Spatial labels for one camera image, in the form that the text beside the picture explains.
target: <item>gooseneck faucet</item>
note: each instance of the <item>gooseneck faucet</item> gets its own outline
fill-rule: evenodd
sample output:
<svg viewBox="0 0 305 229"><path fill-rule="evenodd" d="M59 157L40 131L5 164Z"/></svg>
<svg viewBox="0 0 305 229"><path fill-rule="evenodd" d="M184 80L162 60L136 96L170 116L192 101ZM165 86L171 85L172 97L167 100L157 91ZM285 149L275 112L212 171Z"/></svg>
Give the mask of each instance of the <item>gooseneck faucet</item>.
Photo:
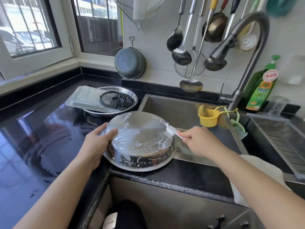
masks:
<svg viewBox="0 0 305 229"><path fill-rule="evenodd" d="M227 106L227 109L229 111L234 111L236 109L240 99L242 98L244 88L266 45L270 31L270 23L268 16L261 11L246 15L235 25L235 27L231 30L227 38L225 38L223 42L220 43L218 47L216 47L216 49L211 53L209 59L204 62L206 69L208 70L216 71L222 69L227 64L225 57L228 53L228 50L236 42L237 36L248 24L254 21L259 24L260 37L258 39L257 46L253 52L250 62L242 76L242 79L240 80L237 89L233 92L232 95L222 94L222 88L219 95L220 101L229 103L229 105Z"/></svg>

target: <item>green dish soap bottle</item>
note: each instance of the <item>green dish soap bottle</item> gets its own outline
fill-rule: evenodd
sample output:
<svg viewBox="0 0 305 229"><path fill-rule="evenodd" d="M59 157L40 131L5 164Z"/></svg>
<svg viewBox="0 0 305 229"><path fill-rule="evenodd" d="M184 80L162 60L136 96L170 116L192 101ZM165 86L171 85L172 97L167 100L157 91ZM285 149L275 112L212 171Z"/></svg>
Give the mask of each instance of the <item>green dish soap bottle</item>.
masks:
<svg viewBox="0 0 305 229"><path fill-rule="evenodd" d="M263 103L267 100L278 77L278 71L275 70L275 61L280 55L273 55L272 62L265 66L264 70L253 74L241 101L242 109L250 112L260 110Z"/></svg>

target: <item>window glass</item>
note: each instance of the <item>window glass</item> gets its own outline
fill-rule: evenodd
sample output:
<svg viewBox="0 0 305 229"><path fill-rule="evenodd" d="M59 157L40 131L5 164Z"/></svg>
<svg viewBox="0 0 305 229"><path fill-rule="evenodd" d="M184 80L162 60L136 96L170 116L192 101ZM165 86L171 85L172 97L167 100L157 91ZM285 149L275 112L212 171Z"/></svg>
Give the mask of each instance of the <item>window glass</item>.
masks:
<svg viewBox="0 0 305 229"><path fill-rule="evenodd" d="M12 57L60 47L44 0L0 0L0 13L0 34Z"/></svg>
<svg viewBox="0 0 305 229"><path fill-rule="evenodd" d="M72 0L72 3L82 52L115 56L123 48L123 27L115 0Z"/></svg>

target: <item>yellow cup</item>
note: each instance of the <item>yellow cup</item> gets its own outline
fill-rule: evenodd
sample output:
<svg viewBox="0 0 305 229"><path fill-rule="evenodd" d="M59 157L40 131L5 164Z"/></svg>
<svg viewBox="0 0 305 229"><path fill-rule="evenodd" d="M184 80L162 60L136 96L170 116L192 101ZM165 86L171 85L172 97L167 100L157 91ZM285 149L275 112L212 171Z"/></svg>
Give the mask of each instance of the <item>yellow cup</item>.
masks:
<svg viewBox="0 0 305 229"><path fill-rule="evenodd" d="M199 106L199 109L198 109L198 116L200 118L200 124L204 127L214 127L215 125L217 125L217 119L219 117L219 115L221 113L224 113L224 112L235 112L237 111L237 108L236 110L234 111L223 111L223 112L220 112L219 110L217 110L218 108L221 108L221 107L226 107L226 106L219 106L215 109L207 109L207 117L204 117L202 116L202 112L203 112L203 105L200 105Z"/></svg>

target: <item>hand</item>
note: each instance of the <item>hand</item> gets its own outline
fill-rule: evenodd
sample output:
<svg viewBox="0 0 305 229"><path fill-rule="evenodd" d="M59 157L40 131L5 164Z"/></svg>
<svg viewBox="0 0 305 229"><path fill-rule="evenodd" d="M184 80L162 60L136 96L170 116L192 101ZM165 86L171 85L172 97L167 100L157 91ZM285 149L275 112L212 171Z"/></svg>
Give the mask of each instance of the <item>hand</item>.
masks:
<svg viewBox="0 0 305 229"><path fill-rule="evenodd" d="M190 150L197 156L211 159L211 155L222 151L224 146L220 140L214 136L207 128L195 126L187 131L178 134L183 137L183 142L188 145Z"/></svg>
<svg viewBox="0 0 305 229"><path fill-rule="evenodd" d="M86 135L86 139L76 156L80 162L88 162L95 170L101 161L101 156L106 151L109 141L117 134L117 128L110 130L107 134L100 135L108 123L104 123Z"/></svg>

